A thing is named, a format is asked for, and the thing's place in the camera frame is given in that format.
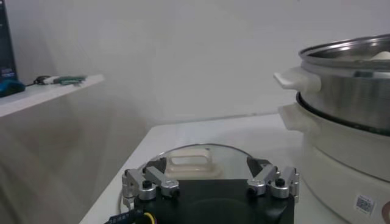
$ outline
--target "white table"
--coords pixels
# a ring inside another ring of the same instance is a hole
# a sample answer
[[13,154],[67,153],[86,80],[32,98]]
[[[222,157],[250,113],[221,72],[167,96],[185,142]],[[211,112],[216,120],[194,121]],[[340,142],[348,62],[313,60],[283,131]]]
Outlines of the white table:
[[[299,169],[301,138],[300,133],[285,130],[277,114],[154,127],[80,224],[104,223],[111,215],[117,214],[118,198],[122,188],[121,175],[125,169],[138,168],[161,152],[188,144],[216,143],[237,147],[256,158],[268,159],[279,168],[295,166]],[[296,205],[295,223],[344,224],[346,222],[318,201],[302,181],[300,201]]]

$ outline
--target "sticker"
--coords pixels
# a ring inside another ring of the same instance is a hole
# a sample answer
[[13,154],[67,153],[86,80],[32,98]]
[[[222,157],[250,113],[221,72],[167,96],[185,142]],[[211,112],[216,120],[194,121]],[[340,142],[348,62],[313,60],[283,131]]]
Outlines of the sticker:
[[355,209],[366,214],[371,215],[372,210],[374,210],[374,201],[371,198],[363,195],[358,195],[356,198]]

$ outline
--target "wall shelf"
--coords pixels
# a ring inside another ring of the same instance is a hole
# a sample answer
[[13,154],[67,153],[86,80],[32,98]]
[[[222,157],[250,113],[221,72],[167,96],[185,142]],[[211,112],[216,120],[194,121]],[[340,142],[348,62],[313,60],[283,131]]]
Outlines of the wall shelf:
[[24,110],[34,105],[73,93],[104,80],[103,75],[90,75],[80,85],[33,85],[25,92],[0,98],[0,117]]

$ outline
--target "pot handle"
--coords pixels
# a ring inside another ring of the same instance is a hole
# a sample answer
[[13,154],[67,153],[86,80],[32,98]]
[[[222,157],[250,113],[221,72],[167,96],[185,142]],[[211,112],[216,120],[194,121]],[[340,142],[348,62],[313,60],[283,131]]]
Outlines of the pot handle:
[[316,93],[321,90],[318,75],[295,67],[283,73],[275,73],[274,78],[283,89],[294,89],[301,93]]
[[279,107],[278,112],[287,130],[295,130],[312,135],[319,134],[320,128],[318,123],[309,115],[305,114],[298,104],[294,103]]

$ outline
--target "lid handle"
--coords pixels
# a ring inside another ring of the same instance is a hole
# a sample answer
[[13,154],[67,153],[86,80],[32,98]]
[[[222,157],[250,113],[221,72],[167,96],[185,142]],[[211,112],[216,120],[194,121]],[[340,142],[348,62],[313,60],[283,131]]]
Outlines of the lid handle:
[[294,89],[301,93],[316,93],[321,90],[318,75],[295,67],[283,73],[275,73],[274,78],[283,89]]

